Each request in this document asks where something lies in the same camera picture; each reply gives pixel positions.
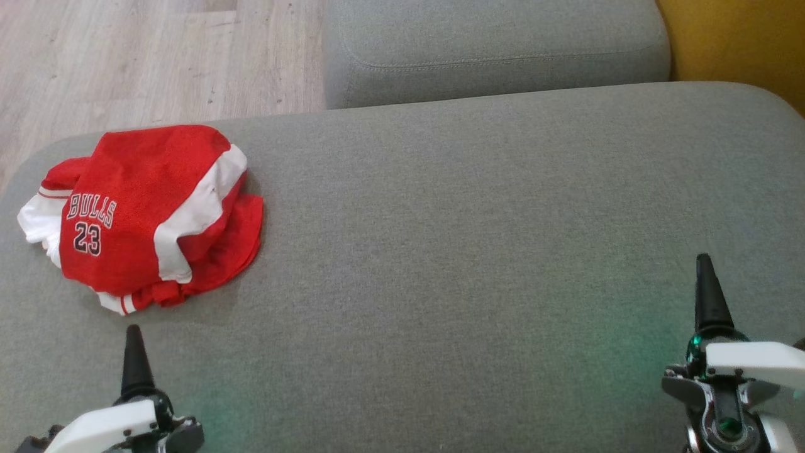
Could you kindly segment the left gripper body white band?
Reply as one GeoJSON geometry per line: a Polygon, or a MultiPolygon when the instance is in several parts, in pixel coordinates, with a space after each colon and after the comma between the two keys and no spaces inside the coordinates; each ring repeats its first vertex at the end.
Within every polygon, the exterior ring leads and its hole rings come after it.
{"type": "Polygon", "coordinates": [[[167,393],[138,390],[106,409],[78,416],[51,435],[46,452],[198,452],[204,427],[179,417],[167,393]]]}

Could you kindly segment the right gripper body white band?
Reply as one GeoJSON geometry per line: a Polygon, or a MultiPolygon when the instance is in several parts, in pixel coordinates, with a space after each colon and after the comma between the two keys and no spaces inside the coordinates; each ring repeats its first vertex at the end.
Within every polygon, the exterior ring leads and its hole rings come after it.
{"type": "Polygon", "coordinates": [[[759,410],[783,389],[803,394],[803,341],[752,342],[711,328],[666,368],[662,391],[684,405],[684,452],[802,452],[781,418],[759,410]]]}

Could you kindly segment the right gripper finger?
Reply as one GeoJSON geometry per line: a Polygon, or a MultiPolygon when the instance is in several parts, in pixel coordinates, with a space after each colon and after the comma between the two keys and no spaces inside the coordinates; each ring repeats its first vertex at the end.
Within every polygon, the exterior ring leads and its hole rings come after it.
{"type": "Polygon", "coordinates": [[[734,330],[735,324],[712,258],[702,253],[696,256],[695,331],[714,328],[734,330]]]}

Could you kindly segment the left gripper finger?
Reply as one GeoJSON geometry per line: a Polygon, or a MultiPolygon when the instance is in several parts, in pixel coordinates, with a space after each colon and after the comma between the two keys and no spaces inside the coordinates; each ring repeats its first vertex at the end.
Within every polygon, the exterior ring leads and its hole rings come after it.
{"type": "Polygon", "coordinates": [[[119,401],[150,396],[155,394],[155,391],[155,381],[141,329],[138,325],[130,325],[126,329],[119,401]]]}

